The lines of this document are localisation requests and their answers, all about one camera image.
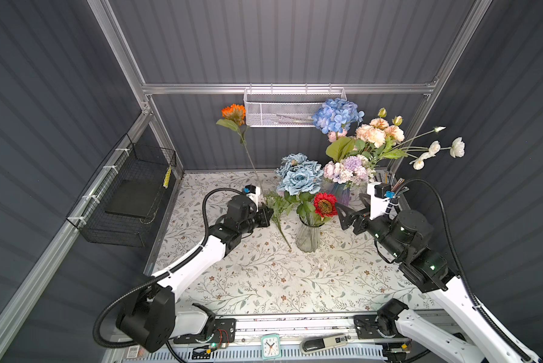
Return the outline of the blue purple glass vase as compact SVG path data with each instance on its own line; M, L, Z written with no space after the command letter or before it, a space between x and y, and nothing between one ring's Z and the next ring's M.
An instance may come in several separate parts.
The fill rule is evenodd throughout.
M348 207L352 199L352 191L354 187L356 186L351 182L340 184L334 181L330 181L327 184L327 191L331 195L335 196L339 204L342 204Z

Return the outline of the pale pink peony flower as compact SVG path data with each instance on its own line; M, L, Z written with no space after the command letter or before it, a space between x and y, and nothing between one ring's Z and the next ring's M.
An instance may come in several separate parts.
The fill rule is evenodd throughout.
M356 130L356 138L365 143L374 145L380 148L386 142L386 129L389 123L385 120L387 115L386 109L383 107L379 110L377 118L372 119L368 125L363 124Z

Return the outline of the pink rose stem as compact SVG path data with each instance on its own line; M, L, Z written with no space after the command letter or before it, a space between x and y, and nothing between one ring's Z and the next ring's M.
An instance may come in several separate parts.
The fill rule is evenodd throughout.
M347 136L347 131L343 130L342 132L329 132L329 133L327 133L327 136L328 136L329 142L334 143L338 139L340 139L342 137L346 137Z

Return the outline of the clear ribbed glass vase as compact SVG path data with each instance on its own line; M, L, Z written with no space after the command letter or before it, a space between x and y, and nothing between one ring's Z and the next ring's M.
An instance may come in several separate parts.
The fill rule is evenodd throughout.
M302 225L297 233L296 245L305 253L315 252L320 244L320 228L322 224L308 223L303 217L300 217L300 222Z

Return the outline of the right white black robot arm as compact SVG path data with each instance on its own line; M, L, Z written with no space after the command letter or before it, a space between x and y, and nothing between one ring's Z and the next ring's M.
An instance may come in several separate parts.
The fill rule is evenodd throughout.
M360 211L336 205L342 229L370 234L377 247L392 256L392 263L418 290L448 313L468 341L438 328L398 299L377 311L373 327L385 338L407 337L450 362L540 362L542 359L518 340L469 293L463 276L455 274L446 260L428 246L433 227L425 216L403 210L395 219L370 217L370 208Z

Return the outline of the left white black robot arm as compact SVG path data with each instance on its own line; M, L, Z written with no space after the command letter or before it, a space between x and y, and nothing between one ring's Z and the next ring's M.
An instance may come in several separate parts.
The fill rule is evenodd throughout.
M212 265L223 260L256 228L270 226L273 210L258 187L247 186L227 202L226 214L183 257L152 275L157 281L128 296L117 316L117 328L135 344L155 352L169 339L195 335L203 340L214 330L215 314L193 303L179 302L182 293Z

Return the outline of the blue hydrangea flower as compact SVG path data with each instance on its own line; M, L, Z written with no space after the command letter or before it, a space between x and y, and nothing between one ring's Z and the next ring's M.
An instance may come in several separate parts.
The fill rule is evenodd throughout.
M364 116L365 112L359 110L356 103L344 98L331 98L312 115L312 124L326 136L329 132L343 130L348 133L353 123L362 123Z

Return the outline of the red flower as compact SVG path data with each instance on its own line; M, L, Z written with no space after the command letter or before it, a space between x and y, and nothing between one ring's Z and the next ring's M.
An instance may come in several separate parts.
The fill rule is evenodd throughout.
M328 193L319 193L315 195L314 205L314 224L323 225L329 219L337 215L337 198Z

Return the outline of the white poppy flower stem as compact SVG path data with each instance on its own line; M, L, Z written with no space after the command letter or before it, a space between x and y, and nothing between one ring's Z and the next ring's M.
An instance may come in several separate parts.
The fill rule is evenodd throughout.
M425 136L431 134L439 134L445 130L445 126L436 126L428 132L421 133L413 138L401 142L398 146L393 147L390 151L387 151L383 157L389 160L400 160L403 158L410 158L409 164L416 171L424 168L427 160L436 157L441 151L448 151L449 155L454 158L462 158L465 156L466 144L462 137L457 137L450 146L443 147L437 140L433 141L428 147L413 146L413 142L417 139L422 139Z

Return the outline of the light blue flower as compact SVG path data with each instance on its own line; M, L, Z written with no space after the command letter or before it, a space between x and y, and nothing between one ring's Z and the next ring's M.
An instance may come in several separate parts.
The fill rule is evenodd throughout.
M276 174L280 178L278 194L289 206L297 207L306 225L315 225L314 199L324 183L321 163L309 160L305 154L290 154L282 158Z

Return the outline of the orange flower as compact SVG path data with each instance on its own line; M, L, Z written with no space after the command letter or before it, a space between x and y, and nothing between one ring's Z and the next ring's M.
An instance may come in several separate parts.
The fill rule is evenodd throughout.
M247 131L249 130L249 126L246 124L246 108L244 105L232 104L231 106L223 108L221 114L222 118L218 119L216 124L230 129L238 135L240 144L244 148L251 169L256 177L256 186L263 190L261 178L259 177L259 173L247 145Z

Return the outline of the cream peach rose stem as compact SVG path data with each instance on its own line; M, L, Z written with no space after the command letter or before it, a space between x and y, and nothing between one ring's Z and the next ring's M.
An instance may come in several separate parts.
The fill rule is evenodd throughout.
M391 137L395 142L401 143L405 140L404 131L400 128L403 122L402 116L397 116L392 120L392 124L385 128L384 132L388 137Z

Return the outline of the lilac small blossom sprig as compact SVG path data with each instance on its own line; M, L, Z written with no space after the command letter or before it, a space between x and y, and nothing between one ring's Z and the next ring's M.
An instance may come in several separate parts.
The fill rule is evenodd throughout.
M340 185L362 185L375 181L376 171L367 157L350 156L340 162L329 162L323 168L324 178Z

